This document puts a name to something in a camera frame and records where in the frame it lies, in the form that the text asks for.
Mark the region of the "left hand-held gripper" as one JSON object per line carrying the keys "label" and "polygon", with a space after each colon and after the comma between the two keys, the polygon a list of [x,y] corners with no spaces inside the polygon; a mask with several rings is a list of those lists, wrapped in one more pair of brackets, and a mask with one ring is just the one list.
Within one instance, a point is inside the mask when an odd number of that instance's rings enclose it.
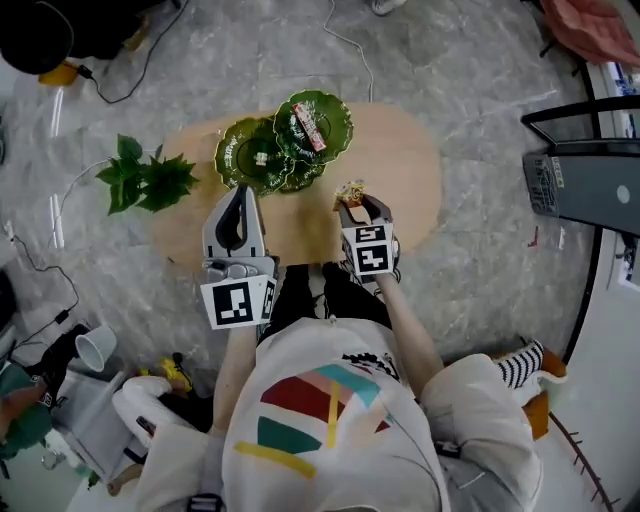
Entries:
{"label": "left hand-held gripper", "polygon": [[[214,256],[264,256],[264,229],[253,189],[241,184],[215,205],[203,226],[203,250]],[[277,260],[270,257],[225,257],[203,263],[200,285],[214,330],[270,322],[276,291]]]}

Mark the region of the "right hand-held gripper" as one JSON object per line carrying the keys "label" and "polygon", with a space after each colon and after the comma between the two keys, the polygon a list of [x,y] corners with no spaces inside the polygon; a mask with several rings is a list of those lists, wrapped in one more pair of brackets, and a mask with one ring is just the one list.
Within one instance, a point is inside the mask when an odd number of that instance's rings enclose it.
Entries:
{"label": "right hand-held gripper", "polygon": [[395,273],[400,245],[389,207],[372,195],[364,195],[361,206],[369,216],[369,225],[353,226],[345,203],[338,204],[338,214],[347,268],[359,283],[365,284],[380,274]]}

